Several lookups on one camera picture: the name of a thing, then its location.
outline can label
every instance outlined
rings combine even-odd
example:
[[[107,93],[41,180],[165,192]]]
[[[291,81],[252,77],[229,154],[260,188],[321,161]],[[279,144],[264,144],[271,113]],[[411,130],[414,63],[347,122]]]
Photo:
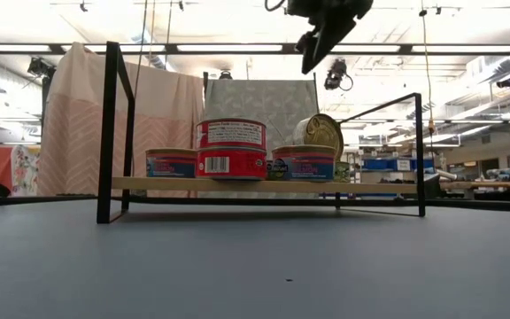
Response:
[[[256,178],[267,176],[266,153],[242,149],[208,149],[198,152],[198,177]]]
[[[273,164],[278,179],[309,182],[334,180],[334,157],[319,153],[301,153],[277,157]]]
[[[197,126],[197,148],[243,146],[266,149],[265,126],[250,121],[207,121]]]
[[[147,177],[194,178],[196,159],[179,154],[152,154],[147,156]]]

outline tin can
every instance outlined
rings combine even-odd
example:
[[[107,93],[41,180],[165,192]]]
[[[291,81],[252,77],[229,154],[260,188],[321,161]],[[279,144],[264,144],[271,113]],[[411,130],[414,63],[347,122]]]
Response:
[[[283,146],[273,150],[274,176],[284,181],[331,182],[336,149],[321,145]]]
[[[316,114],[300,121],[294,129],[295,145],[322,145],[336,150],[336,160],[344,153],[344,136],[340,125],[326,114]]]
[[[196,173],[196,151],[159,148],[148,150],[147,177],[194,178]]]
[[[350,163],[341,161],[336,163],[334,181],[340,183],[348,183],[350,181]]]
[[[248,147],[267,150],[265,124],[244,119],[218,119],[202,121],[197,125],[196,148]]]
[[[267,152],[237,147],[198,151],[197,177],[262,181],[267,177]]]

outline red can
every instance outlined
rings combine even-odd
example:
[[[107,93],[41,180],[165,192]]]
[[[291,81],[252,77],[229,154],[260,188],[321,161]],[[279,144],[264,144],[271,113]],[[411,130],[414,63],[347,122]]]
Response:
[[[197,125],[196,148],[235,146],[267,150],[265,124],[244,119],[202,121]]]
[[[196,177],[262,181],[267,177],[267,152],[213,147],[198,151]]]

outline wooden plank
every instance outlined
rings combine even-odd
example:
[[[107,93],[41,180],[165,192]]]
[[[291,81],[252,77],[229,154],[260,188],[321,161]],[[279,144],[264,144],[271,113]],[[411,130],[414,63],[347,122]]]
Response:
[[[505,187],[510,188],[510,182],[450,182],[440,183],[445,190],[471,190],[479,187]]]
[[[399,193],[416,194],[415,184],[352,184],[309,182],[246,182],[214,181],[194,178],[141,178],[113,177],[115,190],[161,190],[161,191],[257,191],[257,192],[349,192],[349,193]]]

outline ceiling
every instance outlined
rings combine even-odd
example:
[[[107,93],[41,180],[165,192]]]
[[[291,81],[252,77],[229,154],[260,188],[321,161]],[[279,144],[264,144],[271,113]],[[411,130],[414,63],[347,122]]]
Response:
[[[141,34],[144,0],[0,0],[0,43],[130,43]],[[264,0],[148,1],[146,23],[156,43],[295,43],[311,27],[306,20],[267,12]],[[422,43],[421,0],[375,0],[343,43]],[[429,43],[510,43],[510,0],[424,0],[429,9]],[[436,7],[442,11],[437,15]],[[57,65],[60,57],[44,57]],[[344,58],[354,86],[326,91],[322,84],[335,58]],[[429,72],[435,94],[465,73],[473,57],[430,57]],[[126,57],[137,63],[137,57]],[[0,56],[0,66],[26,73],[30,57]],[[230,70],[235,79],[312,79],[302,75],[300,56],[168,56],[177,72],[218,76]],[[360,113],[413,91],[428,93],[424,57],[328,57],[314,72],[321,110],[336,118]],[[342,86],[349,85],[346,80]],[[473,107],[474,95],[466,99]],[[378,118],[396,118],[408,104],[384,110]]]

